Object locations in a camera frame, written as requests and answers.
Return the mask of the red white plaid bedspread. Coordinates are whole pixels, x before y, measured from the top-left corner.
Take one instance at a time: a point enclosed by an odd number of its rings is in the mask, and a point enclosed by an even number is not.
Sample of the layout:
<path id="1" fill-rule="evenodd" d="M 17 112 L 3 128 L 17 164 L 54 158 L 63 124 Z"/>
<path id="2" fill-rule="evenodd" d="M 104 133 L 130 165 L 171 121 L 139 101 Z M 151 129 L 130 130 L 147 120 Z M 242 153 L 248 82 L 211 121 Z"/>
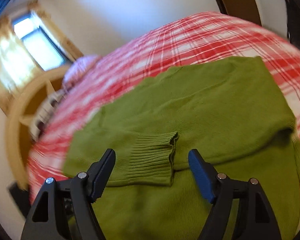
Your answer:
<path id="1" fill-rule="evenodd" d="M 30 200 L 47 177 L 63 179 L 72 135 L 105 103 L 142 79 L 171 66 L 188 66 L 229 56 L 259 56 L 283 92 L 300 136 L 300 50 L 254 23 L 217 12 L 187 16 L 142 35 L 104 56 L 58 106 L 27 161 Z"/>

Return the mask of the window with dark frame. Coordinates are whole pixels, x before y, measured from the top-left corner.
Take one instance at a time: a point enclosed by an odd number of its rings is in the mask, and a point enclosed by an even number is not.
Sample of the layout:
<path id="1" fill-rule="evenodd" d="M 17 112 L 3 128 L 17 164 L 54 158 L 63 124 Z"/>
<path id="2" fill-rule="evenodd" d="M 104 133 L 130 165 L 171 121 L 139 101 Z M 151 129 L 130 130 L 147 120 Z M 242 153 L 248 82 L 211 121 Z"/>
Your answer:
<path id="1" fill-rule="evenodd" d="M 44 71 L 70 64 L 70 59 L 57 44 L 43 22 L 32 12 L 12 20 L 16 36 Z"/>

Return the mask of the pink pillow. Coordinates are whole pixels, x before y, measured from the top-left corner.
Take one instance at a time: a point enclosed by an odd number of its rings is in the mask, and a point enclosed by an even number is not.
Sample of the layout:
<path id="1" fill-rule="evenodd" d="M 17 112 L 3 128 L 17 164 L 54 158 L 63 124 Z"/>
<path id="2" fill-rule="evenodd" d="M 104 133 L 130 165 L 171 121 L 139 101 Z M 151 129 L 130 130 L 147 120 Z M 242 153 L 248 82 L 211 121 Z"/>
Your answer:
<path id="1" fill-rule="evenodd" d="M 63 87 L 69 89 L 78 83 L 85 74 L 102 59 L 100 55 L 86 55 L 77 59 L 66 71 L 63 78 Z"/>

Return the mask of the green striped knit sweater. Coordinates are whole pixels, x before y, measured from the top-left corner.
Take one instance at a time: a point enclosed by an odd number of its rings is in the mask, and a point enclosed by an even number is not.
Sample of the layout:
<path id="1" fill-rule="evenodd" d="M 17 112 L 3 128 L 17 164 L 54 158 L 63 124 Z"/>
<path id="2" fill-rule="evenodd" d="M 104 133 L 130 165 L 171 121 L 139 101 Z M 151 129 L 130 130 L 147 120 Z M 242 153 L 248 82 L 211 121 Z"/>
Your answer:
<path id="1" fill-rule="evenodd" d="M 281 237 L 300 217 L 296 118 L 259 57 L 171 67 L 102 106 L 74 133 L 72 177 L 112 148 L 116 164 L 93 210 L 106 239 L 197 239 L 210 211 L 188 153 L 232 179 L 258 179 Z"/>

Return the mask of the yellow curtain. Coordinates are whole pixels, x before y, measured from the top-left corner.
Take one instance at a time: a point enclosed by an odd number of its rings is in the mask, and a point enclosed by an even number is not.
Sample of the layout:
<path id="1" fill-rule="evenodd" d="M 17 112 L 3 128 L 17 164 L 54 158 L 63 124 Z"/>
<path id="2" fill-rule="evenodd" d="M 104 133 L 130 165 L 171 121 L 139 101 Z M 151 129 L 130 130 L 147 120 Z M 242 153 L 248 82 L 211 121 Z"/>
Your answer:
<path id="1" fill-rule="evenodd" d="M 58 28 L 37 0 L 27 4 L 31 16 L 38 19 L 57 42 L 65 55 L 74 62 L 83 53 Z M 7 114 L 11 102 L 23 88 L 42 72 L 39 63 L 17 37 L 8 15 L 0 17 L 0 108 Z"/>

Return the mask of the wooden bed headboard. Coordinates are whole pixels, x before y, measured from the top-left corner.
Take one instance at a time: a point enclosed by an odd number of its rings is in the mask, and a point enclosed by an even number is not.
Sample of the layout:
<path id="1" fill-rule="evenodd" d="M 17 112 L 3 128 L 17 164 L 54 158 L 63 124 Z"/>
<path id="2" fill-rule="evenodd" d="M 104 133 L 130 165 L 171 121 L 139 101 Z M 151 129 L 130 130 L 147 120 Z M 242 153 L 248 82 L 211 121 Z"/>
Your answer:
<path id="1" fill-rule="evenodd" d="M 32 146 L 29 126 L 40 104 L 61 89 L 69 65 L 40 73 L 29 82 L 10 104 L 5 129 L 5 146 L 9 166 L 20 189 L 28 188 L 27 159 Z"/>

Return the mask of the patterned beige pillow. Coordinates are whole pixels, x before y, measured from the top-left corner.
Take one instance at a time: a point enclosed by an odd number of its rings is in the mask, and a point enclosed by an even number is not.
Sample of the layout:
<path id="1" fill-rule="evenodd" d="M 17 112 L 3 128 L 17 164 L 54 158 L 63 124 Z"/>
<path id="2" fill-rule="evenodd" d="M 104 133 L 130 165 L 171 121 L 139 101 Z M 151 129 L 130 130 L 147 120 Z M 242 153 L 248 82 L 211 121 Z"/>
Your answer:
<path id="1" fill-rule="evenodd" d="M 43 134 L 44 129 L 54 115 L 57 106 L 64 99 L 65 95 L 66 90 L 60 89 L 48 95 L 47 98 L 39 105 L 29 126 L 29 133 L 33 141 L 38 141 L 40 136 Z"/>

